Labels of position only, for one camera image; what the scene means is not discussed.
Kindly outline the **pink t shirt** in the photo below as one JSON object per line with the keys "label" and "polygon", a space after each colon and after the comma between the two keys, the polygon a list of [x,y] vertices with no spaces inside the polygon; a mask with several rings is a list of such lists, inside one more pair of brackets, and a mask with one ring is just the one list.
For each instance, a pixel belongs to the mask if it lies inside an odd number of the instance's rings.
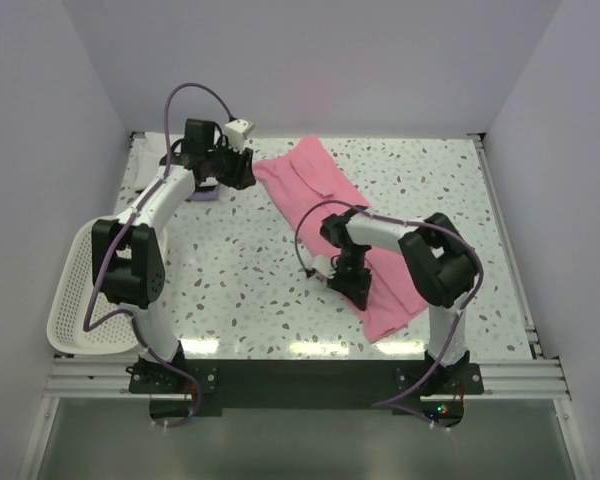
{"label": "pink t shirt", "polygon": [[253,171],[314,257],[332,258],[344,247],[370,247],[365,260],[372,274],[367,309],[361,311],[349,301],[369,342],[404,328],[426,309],[400,253],[352,241],[346,227],[359,213],[351,207],[364,208],[369,202],[317,137],[300,140],[280,157],[256,162]]}

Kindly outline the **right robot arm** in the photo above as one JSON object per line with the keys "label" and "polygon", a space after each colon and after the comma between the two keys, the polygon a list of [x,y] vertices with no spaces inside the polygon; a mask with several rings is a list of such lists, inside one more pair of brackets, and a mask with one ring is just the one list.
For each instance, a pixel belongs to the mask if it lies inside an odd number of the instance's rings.
{"label": "right robot arm", "polygon": [[427,356],[446,368],[468,362],[465,310],[484,271],[446,215],[400,221],[353,206],[324,218],[320,235],[336,251],[311,266],[373,323],[370,340],[401,328],[408,302],[421,299],[428,308]]}

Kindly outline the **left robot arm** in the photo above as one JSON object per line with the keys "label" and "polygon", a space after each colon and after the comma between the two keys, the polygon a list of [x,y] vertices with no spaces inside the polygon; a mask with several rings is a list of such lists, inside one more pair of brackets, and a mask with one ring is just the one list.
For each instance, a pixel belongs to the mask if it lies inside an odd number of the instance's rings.
{"label": "left robot arm", "polygon": [[235,190],[256,183],[253,151],[246,146],[254,123],[232,119],[221,127],[189,119],[180,151],[167,143],[166,158],[139,198],[113,219],[91,228],[93,293],[83,321],[90,332],[112,316],[125,314],[147,361],[172,362],[179,340],[162,317],[166,282],[159,237],[176,210],[209,178]]}

